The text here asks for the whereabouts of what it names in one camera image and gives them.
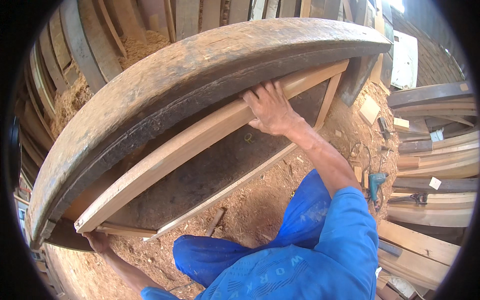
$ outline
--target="person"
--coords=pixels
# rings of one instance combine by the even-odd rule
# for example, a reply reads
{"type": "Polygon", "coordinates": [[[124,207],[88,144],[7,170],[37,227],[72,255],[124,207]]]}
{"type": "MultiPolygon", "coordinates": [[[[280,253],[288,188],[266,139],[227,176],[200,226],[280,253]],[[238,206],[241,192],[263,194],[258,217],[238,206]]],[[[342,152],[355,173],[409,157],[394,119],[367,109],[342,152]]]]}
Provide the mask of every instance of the person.
{"type": "MultiPolygon", "coordinates": [[[[257,118],[249,124],[296,143],[312,161],[285,210],[277,236],[255,249],[183,235],[176,267],[205,287],[196,299],[374,299],[376,223],[348,162],[297,114],[278,81],[242,93],[257,118]]],[[[178,299],[118,257],[103,233],[92,248],[145,300],[178,299]]]]}

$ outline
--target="blue drill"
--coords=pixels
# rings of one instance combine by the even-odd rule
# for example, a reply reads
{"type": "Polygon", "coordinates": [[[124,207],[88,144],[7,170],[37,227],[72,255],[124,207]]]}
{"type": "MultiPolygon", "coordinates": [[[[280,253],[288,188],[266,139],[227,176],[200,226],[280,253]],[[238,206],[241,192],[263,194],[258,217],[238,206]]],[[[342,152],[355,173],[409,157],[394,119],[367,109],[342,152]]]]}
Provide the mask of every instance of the blue drill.
{"type": "Polygon", "coordinates": [[[370,174],[368,176],[368,185],[370,187],[370,197],[373,201],[373,205],[375,206],[376,212],[380,210],[380,206],[378,206],[378,197],[377,197],[378,187],[380,186],[380,184],[385,182],[387,177],[388,177],[387,173],[375,173],[375,174],[370,174]]]}

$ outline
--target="sawdust-covered floor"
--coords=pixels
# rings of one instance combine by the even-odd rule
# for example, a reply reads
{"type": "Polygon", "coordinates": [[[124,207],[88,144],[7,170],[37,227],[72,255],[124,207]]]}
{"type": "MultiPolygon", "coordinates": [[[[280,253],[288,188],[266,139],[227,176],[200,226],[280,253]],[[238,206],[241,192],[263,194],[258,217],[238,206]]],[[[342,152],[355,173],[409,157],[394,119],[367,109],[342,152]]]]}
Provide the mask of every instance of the sawdust-covered floor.
{"type": "MultiPolygon", "coordinates": [[[[377,152],[377,146],[386,145],[396,149],[398,138],[393,134],[385,143],[377,122],[369,127],[361,119],[358,112],[366,94],[378,103],[381,107],[379,116],[385,117],[388,127],[392,128],[393,116],[387,108],[385,92],[368,81],[352,107],[348,108],[339,99],[334,99],[320,134],[344,157],[348,156],[355,143],[362,142],[370,149],[372,171],[377,172],[382,155],[377,152]],[[335,130],[342,132],[342,136],[335,135],[335,130]]],[[[383,155],[386,159],[381,171],[390,174],[382,186],[384,198],[388,199],[395,179],[398,154],[389,152],[383,155]]],[[[368,161],[365,152],[353,160],[356,160],[352,161],[354,166],[362,168],[368,161]]],[[[297,149],[231,196],[155,241],[143,242],[140,238],[111,236],[112,248],[166,289],[186,285],[191,280],[172,264],[172,246],[176,238],[182,234],[204,235],[216,209],[223,207],[226,212],[213,237],[229,239],[248,247],[268,243],[276,236],[292,192],[312,169],[310,160],[297,149]]],[[[377,222],[386,216],[385,204],[379,213],[375,213],[372,203],[369,203],[369,210],[377,222]]],[[[46,245],[46,249],[71,299],[140,299],[98,255],[51,245],[46,245]]],[[[193,299],[202,290],[202,286],[194,283],[174,290],[173,294],[181,299],[193,299]]]]}

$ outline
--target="blue work uniform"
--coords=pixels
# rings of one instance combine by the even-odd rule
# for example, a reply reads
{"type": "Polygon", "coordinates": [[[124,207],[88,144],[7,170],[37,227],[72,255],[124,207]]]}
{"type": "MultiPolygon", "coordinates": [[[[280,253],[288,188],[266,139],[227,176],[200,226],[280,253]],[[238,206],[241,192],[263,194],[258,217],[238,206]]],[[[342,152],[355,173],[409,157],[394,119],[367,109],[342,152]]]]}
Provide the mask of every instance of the blue work uniform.
{"type": "MultiPolygon", "coordinates": [[[[276,238],[251,249],[211,237],[183,235],[173,246],[176,267],[210,299],[371,299],[378,235],[363,194],[347,187],[330,198],[314,169],[285,211],[276,238]]],[[[178,299],[147,287],[144,300],[178,299]]]]}

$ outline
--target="right hand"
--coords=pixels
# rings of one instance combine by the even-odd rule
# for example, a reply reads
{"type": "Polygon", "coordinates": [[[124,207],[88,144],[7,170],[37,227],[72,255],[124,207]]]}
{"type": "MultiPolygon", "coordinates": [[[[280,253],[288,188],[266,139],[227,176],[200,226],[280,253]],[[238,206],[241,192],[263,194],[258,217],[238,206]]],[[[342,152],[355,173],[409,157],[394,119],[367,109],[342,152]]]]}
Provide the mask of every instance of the right hand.
{"type": "Polygon", "coordinates": [[[90,246],[98,254],[104,254],[110,249],[110,244],[108,243],[108,238],[105,233],[94,230],[92,232],[84,232],[82,235],[88,239],[90,246]]]}
{"type": "Polygon", "coordinates": [[[264,81],[240,96],[257,117],[248,124],[261,132],[287,136],[293,128],[305,123],[305,119],[293,110],[279,81],[264,81]]]}

